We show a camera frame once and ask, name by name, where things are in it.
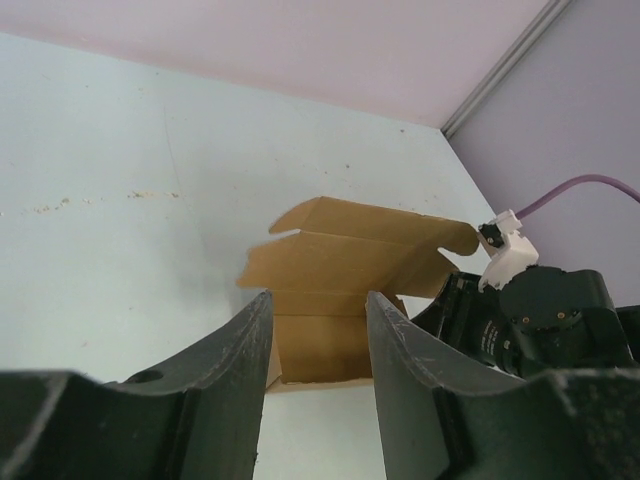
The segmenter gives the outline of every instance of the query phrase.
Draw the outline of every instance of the brown box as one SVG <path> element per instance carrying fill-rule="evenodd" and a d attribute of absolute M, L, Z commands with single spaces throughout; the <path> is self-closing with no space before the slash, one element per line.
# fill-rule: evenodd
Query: brown box
<path fill-rule="evenodd" d="M 371 381 L 365 301 L 371 290 L 433 298 L 457 268 L 438 248 L 471 255 L 466 223 L 317 197 L 271 226 L 283 238 L 252 248 L 241 287 L 273 292 L 269 391 Z"/>

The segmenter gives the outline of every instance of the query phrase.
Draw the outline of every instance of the open cardboard box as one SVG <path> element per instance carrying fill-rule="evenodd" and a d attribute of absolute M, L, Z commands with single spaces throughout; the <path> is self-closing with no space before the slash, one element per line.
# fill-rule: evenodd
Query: open cardboard box
<path fill-rule="evenodd" d="M 249 251 L 241 287 L 273 292 L 268 391 L 371 381 L 365 314 L 369 291 L 433 298 L 457 268 L 442 247 L 471 255 L 466 223 L 329 197 L 301 203 L 269 232 L 299 232 Z"/>

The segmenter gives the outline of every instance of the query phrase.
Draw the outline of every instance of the purple wall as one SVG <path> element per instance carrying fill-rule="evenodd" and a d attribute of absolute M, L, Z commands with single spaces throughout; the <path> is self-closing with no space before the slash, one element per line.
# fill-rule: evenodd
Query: purple wall
<path fill-rule="evenodd" d="M 496 212 L 602 173 L 640 189 L 640 1 L 581 0 L 454 136 Z M 640 205 L 599 184 L 527 217 L 541 263 L 602 272 L 618 306 L 640 303 Z"/>

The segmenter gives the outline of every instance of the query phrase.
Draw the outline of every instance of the white table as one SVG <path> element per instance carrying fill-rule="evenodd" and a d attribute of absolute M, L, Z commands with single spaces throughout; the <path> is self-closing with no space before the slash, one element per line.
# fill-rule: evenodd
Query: white table
<path fill-rule="evenodd" d="M 176 353 L 252 297 L 246 250 L 316 195 L 492 217 L 436 130 L 6 35 L 0 51 L 0 368 L 123 380 Z M 257 479 L 384 478 L 372 389 L 268 395 L 258 450 Z"/>

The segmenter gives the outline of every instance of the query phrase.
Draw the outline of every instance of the white plastic part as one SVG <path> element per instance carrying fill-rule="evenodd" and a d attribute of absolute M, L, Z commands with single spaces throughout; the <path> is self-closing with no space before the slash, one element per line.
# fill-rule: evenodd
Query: white plastic part
<path fill-rule="evenodd" d="M 529 239 L 518 230 L 522 223 L 513 210 L 507 210 L 493 221 L 500 230 L 504 245 L 491 255 L 491 261 L 480 279 L 479 289 L 491 285 L 496 290 L 502 289 L 518 273 L 537 263 L 539 255 Z"/>

